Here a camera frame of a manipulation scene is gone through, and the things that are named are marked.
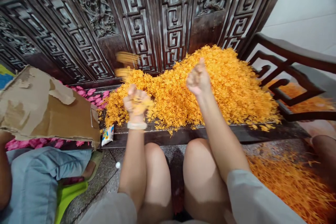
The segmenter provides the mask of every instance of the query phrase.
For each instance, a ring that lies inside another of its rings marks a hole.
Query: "hand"
[[[187,78],[188,89],[196,96],[212,94],[209,74],[205,68],[204,58],[194,67]]]
[[[8,131],[0,131],[0,145],[6,145],[9,141],[13,140],[15,136],[13,136]]]
[[[150,100],[145,91],[137,90],[134,84],[128,89],[128,96],[124,98],[125,109],[129,113],[129,121],[132,123],[142,123],[147,109],[146,101]]]

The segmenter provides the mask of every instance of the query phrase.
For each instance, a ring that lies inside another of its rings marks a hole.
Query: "cardboard piece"
[[[61,138],[100,144],[97,107],[58,80],[25,67],[0,92],[0,129],[17,140]]]

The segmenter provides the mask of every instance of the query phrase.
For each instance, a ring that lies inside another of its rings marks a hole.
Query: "leg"
[[[165,154],[155,143],[145,146],[147,184],[139,223],[158,223],[173,218],[170,173]]]
[[[183,178],[184,207],[188,213],[200,221],[226,223],[224,215],[230,212],[228,189],[205,139],[194,139],[188,143]]]
[[[2,223],[50,223],[55,220],[57,180],[80,176],[91,150],[61,151],[52,147],[26,152],[12,161],[12,197]]]

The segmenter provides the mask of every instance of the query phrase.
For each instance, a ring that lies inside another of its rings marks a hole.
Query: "orange flower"
[[[176,62],[172,70],[154,78],[141,70],[128,69],[126,83],[106,98],[106,126],[129,119],[122,100],[131,83],[154,98],[147,118],[149,122],[155,120],[156,129],[169,130],[172,134],[172,130],[187,124],[204,124],[196,98],[186,87],[187,76],[201,57],[205,59],[212,91],[228,124],[279,122],[278,104],[259,87],[247,62],[238,60],[232,48],[222,50],[214,45],[187,55],[182,62]]]

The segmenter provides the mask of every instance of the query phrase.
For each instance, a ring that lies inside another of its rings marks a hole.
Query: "knee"
[[[147,158],[161,158],[165,157],[165,154],[161,150],[160,146],[156,143],[148,143],[145,145],[145,154]]]
[[[196,138],[194,140],[191,140],[187,144],[187,148],[185,150],[186,155],[190,155],[195,153],[198,155],[200,152],[204,150],[210,150],[210,146],[208,144],[208,141],[204,138]]]

